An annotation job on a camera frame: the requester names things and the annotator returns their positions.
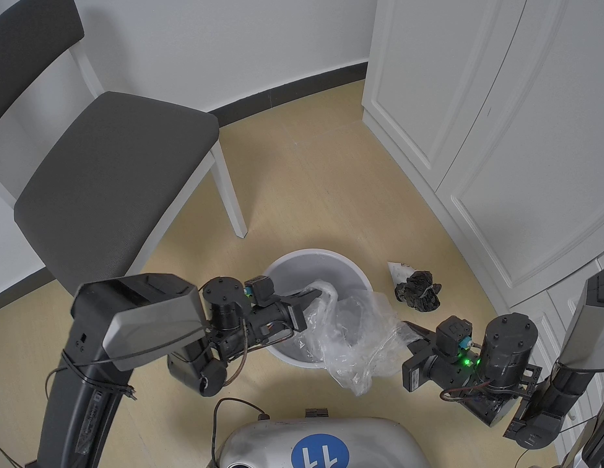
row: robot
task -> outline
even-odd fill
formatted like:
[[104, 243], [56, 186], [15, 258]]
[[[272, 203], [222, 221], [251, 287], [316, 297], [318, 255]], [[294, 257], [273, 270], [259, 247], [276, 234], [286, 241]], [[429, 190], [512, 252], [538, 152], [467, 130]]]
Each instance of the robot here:
[[[251, 351], [304, 331], [304, 309], [319, 294], [312, 290], [280, 296], [265, 276], [244, 283], [218, 277], [200, 289], [171, 274], [80, 286], [60, 365], [48, 377], [57, 374], [38, 457], [26, 468], [95, 468], [120, 399], [135, 398], [128, 384], [135, 367], [166, 356], [174, 378], [203, 396], [213, 396], [236, 378], [236, 374], [228, 378], [233, 360], [245, 360]], [[481, 345], [473, 342], [471, 323], [456, 316], [435, 331], [408, 324], [421, 336], [408, 345], [413, 356], [402, 366], [408, 392], [433, 381], [442, 389], [441, 399], [461, 403], [489, 426], [520, 400], [504, 436], [526, 449], [540, 449], [555, 440], [594, 374], [604, 371], [604, 270], [586, 282], [563, 349], [551, 375], [542, 381], [541, 369], [529, 363], [538, 330], [527, 316], [495, 318]], [[596, 468], [603, 459], [604, 403], [562, 466]], [[219, 456], [213, 443], [211, 466], [427, 468], [429, 464], [412, 436], [396, 423], [333, 419], [325, 410], [308, 410], [306, 418], [286, 422], [273, 421], [261, 411], [256, 423], [228, 438]]]

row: chair backrest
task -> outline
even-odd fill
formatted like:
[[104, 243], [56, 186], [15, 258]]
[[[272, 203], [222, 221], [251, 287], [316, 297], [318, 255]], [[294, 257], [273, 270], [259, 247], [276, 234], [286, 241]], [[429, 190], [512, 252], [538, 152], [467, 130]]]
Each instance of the chair backrest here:
[[20, 0], [0, 15], [0, 118], [84, 36], [74, 0]]

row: chair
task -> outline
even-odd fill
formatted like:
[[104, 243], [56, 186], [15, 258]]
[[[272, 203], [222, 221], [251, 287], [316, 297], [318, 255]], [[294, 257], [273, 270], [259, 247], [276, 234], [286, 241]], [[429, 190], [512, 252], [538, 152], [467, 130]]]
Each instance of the chair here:
[[20, 0], [0, 15], [0, 118], [66, 50], [94, 96], [13, 205], [50, 272], [71, 293], [83, 282], [140, 272], [209, 170], [235, 234], [245, 237], [217, 118], [104, 91], [83, 37], [74, 0]]

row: clear plastic bag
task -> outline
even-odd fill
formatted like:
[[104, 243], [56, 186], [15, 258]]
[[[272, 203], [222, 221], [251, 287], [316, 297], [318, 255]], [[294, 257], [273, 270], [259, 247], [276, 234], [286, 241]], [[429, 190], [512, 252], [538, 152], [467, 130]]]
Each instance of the clear plastic bag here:
[[399, 320], [384, 293], [356, 290], [338, 300], [328, 283], [309, 287], [323, 293], [304, 312], [308, 329], [297, 338], [343, 388], [360, 396], [373, 376], [399, 371], [408, 343], [420, 336]]

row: black baseboard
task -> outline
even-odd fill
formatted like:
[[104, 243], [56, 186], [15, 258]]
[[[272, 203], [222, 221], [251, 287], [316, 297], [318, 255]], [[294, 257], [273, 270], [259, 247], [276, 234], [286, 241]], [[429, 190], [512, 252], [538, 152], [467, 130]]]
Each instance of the black baseboard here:
[[263, 90], [253, 96], [241, 98], [230, 104], [223, 105], [211, 111], [220, 121], [220, 127], [225, 127], [235, 121], [243, 120], [261, 111], [266, 111], [277, 105], [285, 104], [297, 98], [316, 94], [323, 90], [340, 87], [347, 83], [364, 80], [367, 75], [367, 62], [345, 66], [325, 73], [315, 74], [291, 83], [280, 85], [269, 90]]
[[55, 280], [55, 276], [50, 271], [43, 267], [37, 272], [28, 275], [24, 279], [18, 281], [15, 285], [10, 286], [4, 292], [0, 292], [0, 308], [5, 307], [14, 300], [25, 296], [32, 291], [35, 291], [40, 286], [50, 283]]
[[[211, 113], [217, 116], [220, 127], [224, 127], [253, 114], [290, 102], [291, 100], [310, 96], [311, 94], [340, 87], [341, 85], [358, 80], [364, 80], [366, 75], [367, 62], [361, 62], [264, 90], [253, 96], [241, 98], [230, 104], [218, 107], [211, 111]], [[50, 283], [54, 279], [55, 277], [53, 277], [53, 274], [46, 267], [34, 272], [0, 293], [0, 308]]]

